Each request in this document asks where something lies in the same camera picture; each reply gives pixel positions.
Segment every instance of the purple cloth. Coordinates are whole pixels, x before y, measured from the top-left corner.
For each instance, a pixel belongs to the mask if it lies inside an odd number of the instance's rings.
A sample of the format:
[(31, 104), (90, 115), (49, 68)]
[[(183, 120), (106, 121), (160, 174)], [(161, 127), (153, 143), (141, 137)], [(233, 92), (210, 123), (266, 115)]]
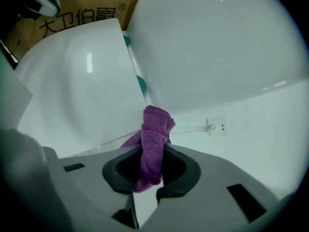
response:
[(143, 153), (140, 160), (140, 179), (134, 192), (143, 192), (158, 185), (162, 180), (163, 145), (169, 139), (169, 132), (175, 126), (169, 113), (147, 106), (141, 131), (130, 137), (121, 147), (141, 144)]

